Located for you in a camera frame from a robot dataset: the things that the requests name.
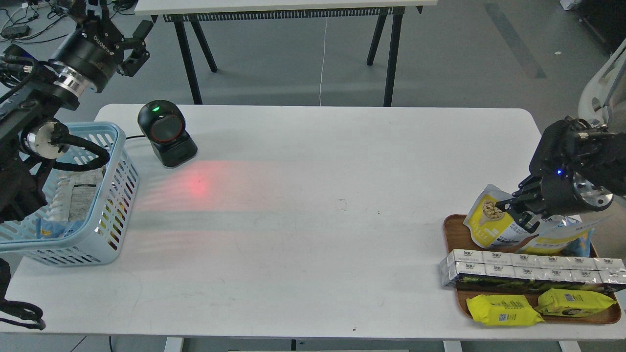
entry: yellow snack package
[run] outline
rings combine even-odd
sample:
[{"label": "yellow snack package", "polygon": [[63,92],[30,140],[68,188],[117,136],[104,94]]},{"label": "yellow snack package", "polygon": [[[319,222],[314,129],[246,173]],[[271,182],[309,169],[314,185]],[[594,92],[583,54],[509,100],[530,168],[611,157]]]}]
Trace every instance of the yellow snack package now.
[{"label": "yellow snack package", "polygon": [[521,294],[481,294],[467,303],[474,321],[488,326],[531,326],[543,321]]},{"label": "yellow snack package", "polygon": [[589,316],[617,303],[611,297],[593,291],[549,289],[539,296],[536,311],[545,315]]}]

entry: gray floor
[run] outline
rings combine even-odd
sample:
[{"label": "gray floor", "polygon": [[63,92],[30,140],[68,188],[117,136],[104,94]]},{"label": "gray floor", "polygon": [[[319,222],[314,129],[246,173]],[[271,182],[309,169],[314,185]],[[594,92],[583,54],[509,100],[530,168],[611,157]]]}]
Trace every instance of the gray floor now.
[{"label": "gray floor", "polygon": [[[0,0],[0,7],[15,9]],[[0,21],[6,20],[0,14]],[[138,16],[116,16],[130,35]],[[283,19],[202,23],[219,67],[209,71],[187,26],[205,104],[380,106],[386,75],[391,26],[387,24],[373,67],[365,65],[376,18]],[[42,16],[31,24],[49,24]],[[40,39],[72,31],[65,19]],[[60,40],[24,45],[40,60]],[[0,45],[4,49],[7,43]],[[93,120],[109,103],[146,103],[167,99],[192,103],[173,25],[161,19],[148,38],[151,59],[134,77],[115,76],[101,94],[87,92],[76,111],[63,110],[64,122]],[[565,115],[576,115],[580,94],[608,59],[608,53],[558,0],[439,0],[419,15],[408,8],[399,49],[394,106],[524,108],[543,130]],[[596,246],[606,256],[626,257],[626,239],[615,229],[626,221],[619,205],[608,229],[597,231]],[[0,351],[70,351],[84,336],[0,334]],[[114,336],[115,351],[160,351],[165,339]],[[583,351],[624,351],[616,343],[581,343]],[[185,351],[290,349],[290,341],[198,338]],[[298,340],[297,349],[410,349],[442,351],[435,341],[385,342]],[[560,351],[556,342],[514,341],[463,343],[464,351]],[[107,336],[89,336],[76,349],[107,351]]]}]

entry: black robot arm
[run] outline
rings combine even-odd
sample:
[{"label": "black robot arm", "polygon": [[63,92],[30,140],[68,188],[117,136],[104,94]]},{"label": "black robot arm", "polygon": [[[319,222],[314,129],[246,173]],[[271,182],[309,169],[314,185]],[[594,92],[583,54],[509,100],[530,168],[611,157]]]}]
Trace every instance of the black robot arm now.
[{"label": "black robot arm", "polygon": [[567,116],[546,128],[528,168],[519,190],[496,206],[533,233],[538,215],[601,211],[613,194],[626,195],[626,133]]}]

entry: barcode scanner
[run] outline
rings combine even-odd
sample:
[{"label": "barcode scanner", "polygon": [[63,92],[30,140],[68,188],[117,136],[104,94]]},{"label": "barcode scanner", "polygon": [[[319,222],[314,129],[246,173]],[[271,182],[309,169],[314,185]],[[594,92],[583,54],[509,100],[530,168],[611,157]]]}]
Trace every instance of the barcode scanner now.
[{"label": "barcode scanner", "polygon": [[139,111],[137,123],[151,141],[152,150],[166,167],[177,167],[198,152],[198,147],[185,131],[183,114],[170,101],[155,100],[147,103]]}]

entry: white cable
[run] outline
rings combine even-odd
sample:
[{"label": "white cable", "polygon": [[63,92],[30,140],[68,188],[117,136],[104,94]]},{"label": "white cable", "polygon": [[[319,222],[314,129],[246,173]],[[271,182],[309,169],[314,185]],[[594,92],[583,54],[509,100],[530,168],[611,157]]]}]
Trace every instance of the white cable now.
[{"label": "white cable", "polygon": [[328,17],[324,26],[324,54],[322,55],[322,72],[319,74],[319,106],[322,106],[322,77],[324,76],[324,59],[326,58],[326,30],[328,29]]}]

